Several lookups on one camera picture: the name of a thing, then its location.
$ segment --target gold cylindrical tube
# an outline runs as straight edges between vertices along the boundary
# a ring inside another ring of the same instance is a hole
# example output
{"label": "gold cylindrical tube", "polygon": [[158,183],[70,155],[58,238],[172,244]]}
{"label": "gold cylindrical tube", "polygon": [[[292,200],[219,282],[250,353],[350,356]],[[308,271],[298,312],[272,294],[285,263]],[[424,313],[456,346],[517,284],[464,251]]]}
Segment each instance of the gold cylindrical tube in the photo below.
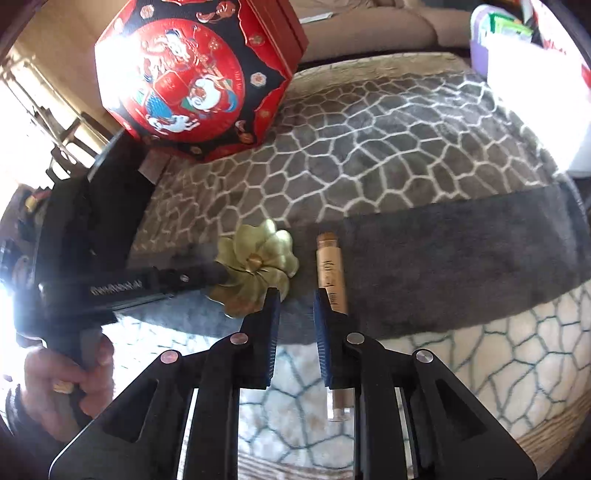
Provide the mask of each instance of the gold cylindrical tube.
{"label": "gold cylindrical tube", "polygon": [[[339,240],[334,233],[323,233],[317,239],[317,246],[318,286],[326,289],[334,312],[347,314],[345,275]],[[326,405],[330,421],[350,420],[353,418],[355,392],[353,389],[327,390]]]}

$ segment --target red octagonal box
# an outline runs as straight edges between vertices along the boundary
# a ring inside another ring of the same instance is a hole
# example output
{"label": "red octagonal box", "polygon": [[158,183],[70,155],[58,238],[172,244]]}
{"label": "red octagonal box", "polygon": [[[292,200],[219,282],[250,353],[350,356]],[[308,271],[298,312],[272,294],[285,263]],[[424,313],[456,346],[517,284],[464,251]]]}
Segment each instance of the red octagonal box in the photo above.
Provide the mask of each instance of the red octagonal box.
{"label": "red octagonal box", "polygon": [[307,47],[288,0],[130,0],[96,44],[105,108],[211,161],[264,139]]}

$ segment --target metal screw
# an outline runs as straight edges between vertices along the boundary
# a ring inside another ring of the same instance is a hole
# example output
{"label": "metal screw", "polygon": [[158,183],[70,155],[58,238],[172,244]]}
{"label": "metal screw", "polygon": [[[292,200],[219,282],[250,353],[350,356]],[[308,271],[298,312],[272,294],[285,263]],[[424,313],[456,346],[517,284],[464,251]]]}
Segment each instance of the metal screw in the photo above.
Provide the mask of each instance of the metal screw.
{"label": "metal screw", "polygon": [[433,354],[429,350],[419,350],[417,352],[417,360],[424,364],[433,362]]}
{"label": "metal screw", "polygon": [[230,341],[234,345],[244,345],[248,341],[248,335],[246,333],[235,333],[230,337]]}
{"label": "metal screw", "polygon": [[164,364],[170,365],[175,363],[178,360],[178,352],[174,350],[167,350],[162,355],[160,355],[160,361]]}
{"label": "metal screw", "polygon": [[353,332],[347,335],[347,341],[351,345],[361,345],[365,341],[365,337],[358,332]]}

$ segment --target sleeve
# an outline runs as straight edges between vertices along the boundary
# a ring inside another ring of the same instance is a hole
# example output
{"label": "sleeve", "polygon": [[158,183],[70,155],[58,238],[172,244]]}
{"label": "sleeve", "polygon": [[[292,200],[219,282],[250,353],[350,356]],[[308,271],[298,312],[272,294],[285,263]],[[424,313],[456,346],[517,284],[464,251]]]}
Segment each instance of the sleeve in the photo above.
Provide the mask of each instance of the sleeve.
{"label": "sleeve", "polygon": [[21,402],[20,385],[8,393],[6,416],[18,449],[28,453],[35,477],[47,478],[51,463],[66,444],[53,438],[29,417]]}

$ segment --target white tag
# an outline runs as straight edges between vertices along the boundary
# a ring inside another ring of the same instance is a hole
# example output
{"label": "white tag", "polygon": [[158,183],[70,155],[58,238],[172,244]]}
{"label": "white tag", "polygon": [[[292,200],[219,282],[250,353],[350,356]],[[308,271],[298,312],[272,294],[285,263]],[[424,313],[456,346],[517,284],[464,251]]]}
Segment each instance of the white tag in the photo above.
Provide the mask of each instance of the white tag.
{"label": "white tag", "polygon": [[303,25],[305,23],[317,22],[318,20],[326,20],[327,18],[330,18],[332,16],[333,13],[328,12],[326,14],[314,15],[313,17],[300,18],[300,23]]}

